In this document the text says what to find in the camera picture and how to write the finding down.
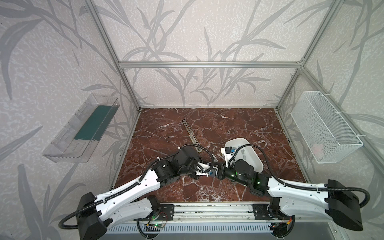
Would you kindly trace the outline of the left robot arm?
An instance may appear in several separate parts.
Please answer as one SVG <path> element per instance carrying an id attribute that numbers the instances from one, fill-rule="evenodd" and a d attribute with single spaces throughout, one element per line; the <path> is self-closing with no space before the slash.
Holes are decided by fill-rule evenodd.
<path id="1" fill-rule="evenodd" d="M 150 197 L 145 200 L 149 207 L 141 207 L 139 212 L 133 210 L 131 202 L 178 181 L 183 175 L 195 173 L 194 165 L 199 160 L 198 152 L 191 146 L 157 158 L 147 166 L 141 176 L 127 184 L 97 196 L 91 192 L 83 195 L 77 210 L 60 220 L 58 227 L 62 230 L 78 230 L 82 240 L 97 240 L 119 222 L 144 219 L 159 208 L 159 202 Z"/>

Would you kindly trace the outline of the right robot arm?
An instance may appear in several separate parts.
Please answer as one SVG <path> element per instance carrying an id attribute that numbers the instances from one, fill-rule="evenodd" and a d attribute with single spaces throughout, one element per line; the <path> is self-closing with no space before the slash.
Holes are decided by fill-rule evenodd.
<path id="1" fill-rule="evenodd" d="M 268 210 L 274 218 L 332 220 L 351 231 L 363 230 L 361 208 L 370 200 L 370 194 L 364 189 L 345 187 L 335 180 L 328 180 L 326 184 L 281 180 L 255 172 L 244 160 L 237 161 L 231 168 L 221 166 L 217 178 L 242 184 L 258 197 L 269 197 Z"/>

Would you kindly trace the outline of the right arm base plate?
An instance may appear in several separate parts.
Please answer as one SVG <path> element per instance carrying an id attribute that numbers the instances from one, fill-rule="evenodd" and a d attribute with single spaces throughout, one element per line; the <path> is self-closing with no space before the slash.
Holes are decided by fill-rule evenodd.
<path id="1" fill-rule="evenodd" d="M 266 220 L 266 221 L 272 221 L 272 220 L 281 220 L 281 217 L 278 217 L 276 214 L 270 213 L 269 204 L 252 204 L 252 210 L 255 217 L 255 220 Z"/>

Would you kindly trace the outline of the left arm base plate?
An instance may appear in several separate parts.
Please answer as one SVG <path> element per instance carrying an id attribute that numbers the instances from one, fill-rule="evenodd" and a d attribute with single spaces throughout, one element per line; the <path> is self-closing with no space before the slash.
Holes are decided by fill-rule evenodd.
<path id="1" fill-rule="evenodd" d="M 161 204 L 161 206 L 151 213 L 147 219 L 156 221 L 171 221 L 174 218 L 175 205 L 173 204 Z"/>

